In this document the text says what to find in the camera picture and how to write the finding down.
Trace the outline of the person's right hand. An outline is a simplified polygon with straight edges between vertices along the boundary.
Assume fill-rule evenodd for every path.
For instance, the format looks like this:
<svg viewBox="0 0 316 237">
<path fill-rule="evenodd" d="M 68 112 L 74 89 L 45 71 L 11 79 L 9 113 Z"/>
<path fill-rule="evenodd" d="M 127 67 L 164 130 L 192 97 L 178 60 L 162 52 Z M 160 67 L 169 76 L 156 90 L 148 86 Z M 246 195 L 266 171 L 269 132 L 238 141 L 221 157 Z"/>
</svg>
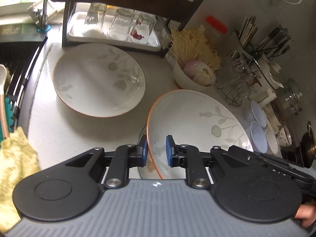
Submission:
<svg viewBox="0 0 316 237">
<path fill-rule="evenodd" d="M 301 220 L 301 226 L 304 228 L 310 227 L 316 219 L 315 202 L 309 204 L 301 204 L 295 215 L 295 219 Z"/>
</svg>

